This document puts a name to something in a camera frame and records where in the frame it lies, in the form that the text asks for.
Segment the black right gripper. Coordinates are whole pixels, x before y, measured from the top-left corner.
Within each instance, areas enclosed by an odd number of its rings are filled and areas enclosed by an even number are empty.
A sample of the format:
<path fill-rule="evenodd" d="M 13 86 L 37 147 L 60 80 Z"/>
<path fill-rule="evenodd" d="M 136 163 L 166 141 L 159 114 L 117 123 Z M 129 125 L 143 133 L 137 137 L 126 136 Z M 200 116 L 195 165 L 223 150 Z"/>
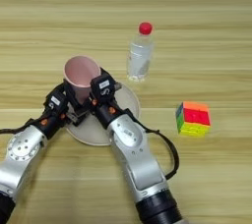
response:
<path fill-rule="evenodd" d="M 104 68 L 100 67 L 100 71 L 102 76 L 112 77 Z M 68 82 L 65 83 L 65 92 L 74 109 L 81 107 L 78 115 L 82 114 L 84 103 L 81 106 Z M 136 95 L 124 84 L 114 83 L 101 88 L 101 84 L 92 83 L 88 98 L 93 101 L 93 108 L 89 114 L 93 114 L 105 129 L 121 115 L 136 115 Z"/>

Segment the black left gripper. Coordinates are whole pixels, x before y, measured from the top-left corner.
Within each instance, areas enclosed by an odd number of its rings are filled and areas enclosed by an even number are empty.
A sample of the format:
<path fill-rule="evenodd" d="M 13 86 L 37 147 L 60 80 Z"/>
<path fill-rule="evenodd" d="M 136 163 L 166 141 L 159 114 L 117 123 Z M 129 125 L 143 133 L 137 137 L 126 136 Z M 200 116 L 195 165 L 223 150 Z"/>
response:
<path fill-rule="evenodd" d="M 67 97 L 65 84 L 59 85 L 59 91 Z M 93 108 L 93 101 L 87 98 L 83 104 L 82 114 L 63 110 L 56 112 L 53 110 L 44 110 L 39 118 L 31 124 L 31 136 L 34 139 L 50 140 L 61 128 L 66 125 L 78 127 L 88 117 Z"/>

